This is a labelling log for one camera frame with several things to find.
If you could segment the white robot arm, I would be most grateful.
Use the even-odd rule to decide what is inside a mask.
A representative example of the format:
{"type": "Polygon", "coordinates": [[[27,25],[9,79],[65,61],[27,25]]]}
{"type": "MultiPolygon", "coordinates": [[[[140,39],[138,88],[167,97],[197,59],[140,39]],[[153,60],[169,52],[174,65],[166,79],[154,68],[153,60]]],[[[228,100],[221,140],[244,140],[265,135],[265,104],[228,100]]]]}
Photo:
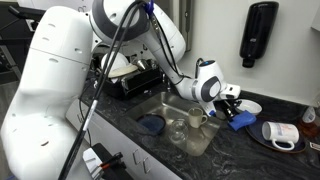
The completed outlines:
{"type": "Polygon", "coordinates": [[[109,51],[98,82],[110,77],[125,41],[141,41],[179,94],[216,112],[215,102],[234,99],[240,88],[224,80],[216,61],[201,64],[195,78],[180,73],[177,62],[185,40],[154,2],[94,0],[88,12],[70,7],[47,9],[33,35],[18,89],[1,127],[3,148],[18,180],[65,180],[86,131],[73,130],[65,115],[82,92],[97,46],[109,51]]]}

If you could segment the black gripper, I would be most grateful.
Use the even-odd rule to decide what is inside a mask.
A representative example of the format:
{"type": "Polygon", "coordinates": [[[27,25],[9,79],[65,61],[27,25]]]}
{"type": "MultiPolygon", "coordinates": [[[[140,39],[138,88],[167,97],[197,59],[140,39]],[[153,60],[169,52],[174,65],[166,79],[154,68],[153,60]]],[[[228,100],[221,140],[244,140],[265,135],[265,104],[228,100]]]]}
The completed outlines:
{"type": "Polygon", "coordinates": [[[233,121],[236,111],[231,103],[227,100],[218,101],[217,107],[224,114],[227,121],[233,121]]]}

